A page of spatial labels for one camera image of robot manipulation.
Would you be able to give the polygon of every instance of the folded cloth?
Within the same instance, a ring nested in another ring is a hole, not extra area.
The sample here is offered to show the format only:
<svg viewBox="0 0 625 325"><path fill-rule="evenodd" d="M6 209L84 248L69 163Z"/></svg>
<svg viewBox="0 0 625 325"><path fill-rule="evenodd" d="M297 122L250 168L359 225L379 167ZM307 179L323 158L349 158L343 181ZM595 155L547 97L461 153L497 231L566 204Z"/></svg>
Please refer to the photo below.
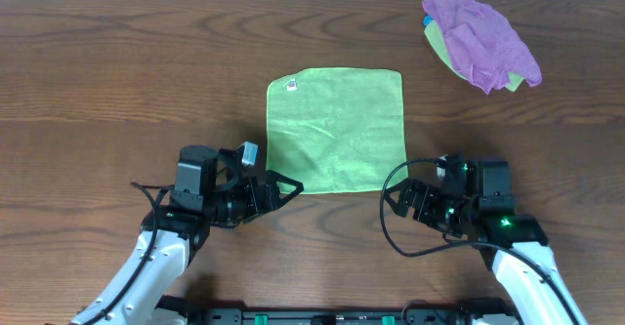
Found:
<svg viewBox="0 0 625 325"><path fill-rule="evenodd" d="M401 75L336 67L277 79L267 90L267 142L267 169L304 193L381 189L406 160ZM404 167L389 186L407 176Z"/></svg>
<svg viewBox="0 0 625 325"><path fill-rule="evenodd" d="M508 72L529 86L542 81L540 68L508 20L475 0L425 0L423 9L442 30L451 64L487 94L510 83Z"/></svg>
<svg viewBox="0 0 625 325"><path fill-rule="evenodd" d="M442 62L444 62L447 67L455 72L456 75L466 80L466 77L462 76L458 71L453 69L453 66L451 65L451 60L449 59L449 54L447 53L447 46L445 46L445 41L442 37L442 31L440 31L440 27L438 27L438 23L436 20L428 21L425 33L428 41L430 42L430 45L432 45L434 51L437 52L437 55L442 60ZM517 90L521 82L523 82L523 77L512 71L508 71L508 77L510 78L510 83L506 85L506 88L514 92Z"/></svg>

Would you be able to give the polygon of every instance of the green cloth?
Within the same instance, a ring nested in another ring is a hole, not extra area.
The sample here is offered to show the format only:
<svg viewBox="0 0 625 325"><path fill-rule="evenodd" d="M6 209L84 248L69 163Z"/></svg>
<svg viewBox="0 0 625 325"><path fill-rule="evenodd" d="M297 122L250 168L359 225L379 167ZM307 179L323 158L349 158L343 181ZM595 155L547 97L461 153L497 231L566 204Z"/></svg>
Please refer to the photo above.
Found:
<svg viewBox="0 0 625 325"><path fill-rule="evenodd" d="M304 193L381 189L406 160L401 75L332 67L277 79L267 90L267 142L267 169L302 182ZM404 167L389 186L407 177Z"/></svg>
<svg viewBox="0 0 625 325"><path fill-rule="evenodd" d="M428 41L434 48L435 52L437 52L438 57L444 62L447 67L449 67L456 75L460 76L463 80L467 78L458 73L458 71L454 70L453 66L451 66L451 59L449 58L449 53L447 53L447 46L445 45L445 40L442 37L442 31L438 26L436 20L430 21L425 29L426 37L428 37ZM517 87L523 82L524 78L514 72L508 72L508 77L510 78L510 83L506 88L512 92L517 90Z"/></svg>

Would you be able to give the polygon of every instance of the light green cloth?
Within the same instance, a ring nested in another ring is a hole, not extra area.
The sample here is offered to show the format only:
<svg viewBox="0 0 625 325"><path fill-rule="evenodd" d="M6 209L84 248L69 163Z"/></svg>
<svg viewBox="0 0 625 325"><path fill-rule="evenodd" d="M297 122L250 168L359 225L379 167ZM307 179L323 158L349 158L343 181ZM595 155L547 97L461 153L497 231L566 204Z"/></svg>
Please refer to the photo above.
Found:
<svg viewBox="0 0 625 325"><path fill-rule="evenodd" d="M277 79L267 90L267 142L267 169L302 182L304 193L381 189L406 160L401 75L334 67ZM407 176L404 167L389 186Z"/></svg>
<svg viewBox="0 0 625 325"><path fill-rule="evenodd" d="M425 29L426 37L428 37L428 41L434 48L435 52L437 52L438 57L444 62L447 67L449 67L456 75L460 76L463 80L466 80L464 76L459 74L456 70L454 70L453 66L451 66L451 59L449 58L449 53L447 53L447 46L445 45L445 40L442 37L442 31L438 26L436 20L430 21ZM512 92L517 90L517 87L523 82L524 78L514 72L508 72L508 77L510 78L510 83L506 88Z"/></svg>

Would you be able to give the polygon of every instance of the purple cloth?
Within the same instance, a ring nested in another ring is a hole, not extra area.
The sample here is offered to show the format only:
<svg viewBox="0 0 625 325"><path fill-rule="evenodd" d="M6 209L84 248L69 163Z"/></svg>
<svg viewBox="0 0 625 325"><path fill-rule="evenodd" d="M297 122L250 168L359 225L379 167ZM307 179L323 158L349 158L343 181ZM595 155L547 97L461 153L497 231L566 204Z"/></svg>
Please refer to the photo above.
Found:
<svg viewBox="0 0 625 325"><path fill-rule="evenodd" d="M510 83L509 71L529 86L542 81L527 46L491 6L475 0L424 0L423 9L437 21L454 69L487 95Z"/></svg>

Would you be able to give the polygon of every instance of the wooden table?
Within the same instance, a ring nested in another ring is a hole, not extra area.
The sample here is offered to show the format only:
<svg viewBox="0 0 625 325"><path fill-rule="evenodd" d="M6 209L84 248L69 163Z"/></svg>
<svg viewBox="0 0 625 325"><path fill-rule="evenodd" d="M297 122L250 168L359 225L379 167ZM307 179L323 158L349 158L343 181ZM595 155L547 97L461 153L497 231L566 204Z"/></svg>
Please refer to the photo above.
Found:
<svg viewBox="0 0 625 325"><path fill-rule="evenodd" d="M148 204L128 182L172 183L187 144L264 147L271 80L321 66L401 72L408 157L508 159L588 320L625 322L625 0L479 0L543 72L489 97L434 55L421 1L0 0L0 323L71 319L136 242ZM474 250L398 255L378 197L302 196L215 229L169 293L395 308L505 295ZM442 242L389 225L405 249Z"/></svg>

